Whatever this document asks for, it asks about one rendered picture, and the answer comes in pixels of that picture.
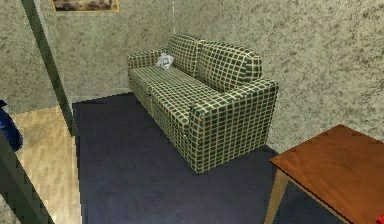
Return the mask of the green checked sofa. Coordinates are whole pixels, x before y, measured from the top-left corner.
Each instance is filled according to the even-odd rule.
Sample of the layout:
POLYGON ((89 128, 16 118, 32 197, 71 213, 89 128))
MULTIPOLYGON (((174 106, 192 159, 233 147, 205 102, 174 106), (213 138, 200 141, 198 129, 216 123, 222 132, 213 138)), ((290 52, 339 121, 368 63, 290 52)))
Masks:
POLYGON ((188 34, 127 56, 130 88, 191 169, 202 174, 266 144, 278 83, 253 50, 188 34), (174 61, 156 66, 162 53, 174 61))

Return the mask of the white patterned cushion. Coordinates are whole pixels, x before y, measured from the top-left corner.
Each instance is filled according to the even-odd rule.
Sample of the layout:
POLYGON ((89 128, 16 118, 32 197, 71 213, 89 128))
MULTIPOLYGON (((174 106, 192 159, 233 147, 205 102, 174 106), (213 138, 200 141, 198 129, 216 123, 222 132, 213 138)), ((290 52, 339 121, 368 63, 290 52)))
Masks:
POLYGON ((174 58, 171 55, 167 55, 166 53, 162 53, 156 62, 156 66, 163 68, 164 70, 168 70, 174 58))

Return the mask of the brown wooden table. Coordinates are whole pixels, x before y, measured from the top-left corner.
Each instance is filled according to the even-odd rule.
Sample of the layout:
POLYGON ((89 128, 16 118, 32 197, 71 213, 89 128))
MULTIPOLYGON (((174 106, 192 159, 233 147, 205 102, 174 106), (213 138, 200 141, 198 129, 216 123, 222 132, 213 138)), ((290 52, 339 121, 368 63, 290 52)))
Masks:
POLYGON ((337 125, 271 159, 276 167, 263 224, 272 224, 293 183, 344 224, 384 215, 384 143, 337 125))

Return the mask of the dark blue round object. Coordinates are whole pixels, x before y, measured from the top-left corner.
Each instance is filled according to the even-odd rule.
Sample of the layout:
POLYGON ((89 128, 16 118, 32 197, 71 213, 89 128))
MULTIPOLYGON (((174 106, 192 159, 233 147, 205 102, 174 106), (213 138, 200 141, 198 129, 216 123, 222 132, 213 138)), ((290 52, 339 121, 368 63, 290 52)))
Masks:
POLYGON ((12 150, 17 152, 23 146, 23 136, 11 116, 3 109, 6 105, 4 100, 0 100, 0 130, 5 135, 12 150))

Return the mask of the framed wall picture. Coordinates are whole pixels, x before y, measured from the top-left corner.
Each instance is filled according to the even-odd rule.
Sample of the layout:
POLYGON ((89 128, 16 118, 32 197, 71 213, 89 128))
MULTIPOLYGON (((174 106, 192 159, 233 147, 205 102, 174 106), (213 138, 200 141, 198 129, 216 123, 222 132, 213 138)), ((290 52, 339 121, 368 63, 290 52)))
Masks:
POLYGON ((51 0, 56 11, 118 12, 118 0, 51 0))

